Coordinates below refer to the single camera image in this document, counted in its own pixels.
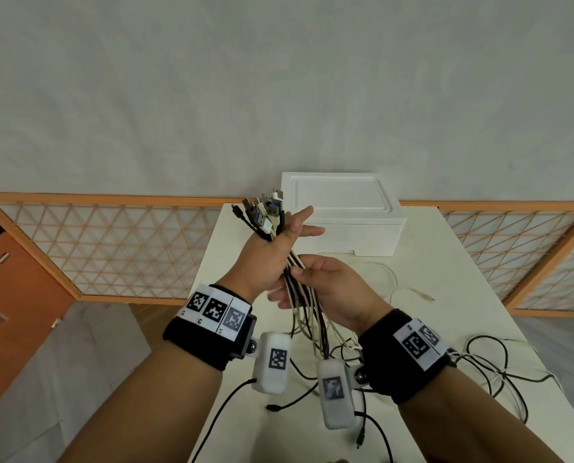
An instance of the wire mesh panel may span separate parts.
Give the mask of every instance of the wire mesh panel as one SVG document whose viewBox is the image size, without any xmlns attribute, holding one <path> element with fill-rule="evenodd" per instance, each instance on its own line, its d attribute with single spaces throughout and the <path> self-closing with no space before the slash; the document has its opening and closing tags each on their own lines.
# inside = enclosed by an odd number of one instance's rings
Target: wire mesh panel
<svg viewBox="0 0 574 463">
<path fill-rule="evenodd" d="M 568 211 L 442 214 L 501 300 L 574 224 Z"/>
<path fill-rule="evenodd" d="M 574 250 L 527 294 L 517 309 L 574 311 Z"/>
<path fill-rule="evenodd" d="M 220 208 L 3 202 L 84 295 L 185 299 Z"/>
</svg>

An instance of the orange cabinet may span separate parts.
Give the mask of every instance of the orange cabinet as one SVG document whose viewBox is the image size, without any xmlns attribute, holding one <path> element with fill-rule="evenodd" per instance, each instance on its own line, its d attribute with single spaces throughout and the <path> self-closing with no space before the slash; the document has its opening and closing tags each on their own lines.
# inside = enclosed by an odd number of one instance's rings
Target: orange cabinet
<svg viewBox="0 0 574 463">
<path fill-rule="evenodd" d="M 74 301 L 8 233 L 0 234 L 0 396 Z"/>
</svg>

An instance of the table top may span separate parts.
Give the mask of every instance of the table top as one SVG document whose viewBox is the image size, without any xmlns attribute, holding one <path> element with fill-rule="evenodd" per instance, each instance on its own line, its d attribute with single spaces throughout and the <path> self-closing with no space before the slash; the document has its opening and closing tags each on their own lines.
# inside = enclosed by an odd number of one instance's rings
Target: table top
<svg viewBox="0 0 574 463">
<path fill-rule="evenodd" d="M 476 334 L 524 341 L 525 337 L 439 211 L 433 207 L 406 207 L 403 210 L 407 222 L 392 257 L 337 254 L 337 258 L 352 264 L 386 297 L 393 285 L 392 275 L 379 264 L 391 268 L 400 286 L 433 297 L 433 302 L 427 302 L 415 292 L 399 288 L 392 297 L 392 304 L 422 319 L 457 350 L 462 350 L 465 340 Z M 193 287 L 198 283 L 216 282 L 225 274 L 250 235 L 251 230 L 236 219 L 229 205 L 224 205 Z M 253 313 L 257 316 L 254 333 L 257 337 L 263 331 L 291 330 L 291 311 L 280 311 L 263 295 L 254 303 Z M 292 345 L 292 358 L 306 375 L 314 376 L 316 359 L 312 345 L 298 336 Z M 481 341 L 478 345 L 474 343 L 472 351 L 501 366 L 503 356 L 499 346 L 489 340 Z M 508 349 L 510 367 L 515 373 L 534 378 L 543 376 L 544 366 L 528 345 L 512 342 Z M 253 363 L 253 359 L 245 358 L 229 364 L 211 416 L 237 385 L 251 378 Z M 477 371 L 469 370 L 469 367 L 465 364 L 461 369 L 474 380 L 482 381 Z M 221 413 L 198 461 L 287 463 L 344 458 L 356 463 L 385 459 L 384 443 L 374 426 L 367 426 L 360 449 L 355 447 L 359 426 L 350 430 L 326 429 L 321 405 L 314 394 L 279 413 L 264 409 L 269 403 L 289 403 L 314 383 L 305 382 L 291 371 L 290 383 L 283 395 L 263 395 L 250 387 L 240 390 Z M 553 380 L 543 383 L 516 381 L 516 385 L 529 408 L 529 428 L 566 463 L 574 463 L 574 410 L 561 390 Z M 383 427 L 394 459 L 424 462 L 396 405 L 388 397 L 372 393 L 366 398 L 367 412 Z M 511 413 L 517 414 L 516 404 L 507 390 L 498 399 Z M 360 393 L 354 392 L 354 403 L 356 409 L 362 409 Z"/>
</svg>

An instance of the styrofoam box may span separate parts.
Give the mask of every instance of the styrofoam box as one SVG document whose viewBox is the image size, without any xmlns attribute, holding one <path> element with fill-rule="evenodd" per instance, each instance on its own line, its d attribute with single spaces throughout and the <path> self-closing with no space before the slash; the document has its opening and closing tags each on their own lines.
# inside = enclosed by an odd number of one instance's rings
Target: styrofoam box
<svg viewBox="0 0 574 463">
<path fill-rule="evenodd" d="M 386 176 L 284 172 L 281 190 L 285 211 L 296 213 L 313 205 L 315 213 L 307 224 L 326 229 L 322 236 L 298 239 L 297 253 L 394 253 L 406 218 Z"/>
</svg>

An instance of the white plastic device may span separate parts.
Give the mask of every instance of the white plastic device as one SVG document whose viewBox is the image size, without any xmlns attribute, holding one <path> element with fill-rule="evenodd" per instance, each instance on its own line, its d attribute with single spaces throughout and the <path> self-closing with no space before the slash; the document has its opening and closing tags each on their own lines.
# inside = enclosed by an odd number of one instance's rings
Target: white plastic device
<svg viewBox="0 0 574 463">
<path fill-rule="evenodd" d="M 341 359 L 317 362 L 319 397 L 322 403 L 323 422 L 328 429 L 346 429 L 356 425 L 354 398 Z"/>
<path fill-rule="evenodd" d="M 257 342 L 257 357 L 252 369 L 253 390 L 280 395 L 287 388 L 291 338 L 289 334 L 265 331 Z"/>
<path fill-rule="evenodd" d="M 307 224 L 326 229 L 322 236 L 298 239 L 295 252 L 393 255 L 406 218 L 387 176 L 284 172 L 281 190 L 285 211 L 296 213 L 313 205 Z"/>
</svg>

